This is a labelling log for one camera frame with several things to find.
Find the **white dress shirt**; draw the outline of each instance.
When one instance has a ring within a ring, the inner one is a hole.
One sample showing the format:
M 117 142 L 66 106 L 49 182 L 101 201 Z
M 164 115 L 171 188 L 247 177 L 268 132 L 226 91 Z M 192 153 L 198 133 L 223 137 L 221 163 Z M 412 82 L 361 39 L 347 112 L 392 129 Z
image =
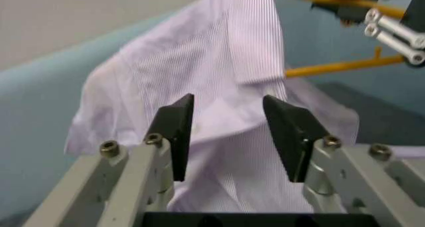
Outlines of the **white dress shirt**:
M 175 183 L 169 209 L 310 212 L 301 185 L 287 179 L 262 98 L 308 108 L 346 144 L 355 142 L 358 116 L 284 71 L 273 0 L 199 0 L 90 74 L 65 150 L 96 153 L 109 139 L 135 146 L 159 107 L 193 93 L 186 180 Z

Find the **black base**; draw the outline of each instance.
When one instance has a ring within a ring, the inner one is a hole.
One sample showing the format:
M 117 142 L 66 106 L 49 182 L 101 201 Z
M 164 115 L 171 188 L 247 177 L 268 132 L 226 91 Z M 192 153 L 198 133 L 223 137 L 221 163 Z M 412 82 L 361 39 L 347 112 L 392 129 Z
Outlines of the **black base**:
M 143 227 L 378 227 L 372 216 L 344 214 L 146 213 Z

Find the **gray wall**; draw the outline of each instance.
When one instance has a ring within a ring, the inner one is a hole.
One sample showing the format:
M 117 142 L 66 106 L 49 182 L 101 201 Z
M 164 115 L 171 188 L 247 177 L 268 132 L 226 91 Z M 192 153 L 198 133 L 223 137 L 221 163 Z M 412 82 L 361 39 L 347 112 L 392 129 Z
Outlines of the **gray wall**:
M 0 70 L 193 0 L 0 0 Z

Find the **shirt sleeve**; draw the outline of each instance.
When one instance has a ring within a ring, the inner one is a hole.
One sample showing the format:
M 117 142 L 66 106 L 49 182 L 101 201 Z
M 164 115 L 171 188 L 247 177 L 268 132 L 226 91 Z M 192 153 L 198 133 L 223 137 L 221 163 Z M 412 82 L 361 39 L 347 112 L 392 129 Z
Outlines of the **shirt sleeve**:
M 116 69 L 123 66 L 119 58 L 112 57 L 89 75 L 69 129 L 65 153 L 96 153 L 107 140 L 125 145 L 138 142 L 115 75 Z

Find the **fabric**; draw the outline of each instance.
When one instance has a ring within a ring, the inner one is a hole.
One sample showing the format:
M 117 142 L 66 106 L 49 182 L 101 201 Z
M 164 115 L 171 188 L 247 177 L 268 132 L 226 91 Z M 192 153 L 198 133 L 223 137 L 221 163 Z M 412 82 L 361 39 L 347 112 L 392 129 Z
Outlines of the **fabric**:
M 425 146 L 389 146 L 396 158 L 425 158 Z
M 310 212 L 273 146 L 263 96 L 308 108 L 347 144 L 358 117 L 306 81 L 285 80 L 283 55 L 273 0 L 199 0 L 90 74 L 65 151 L 97 153 L 108 139 L 135 146 L 159 107 L 193 93 L 186 180 L 169 209 Z

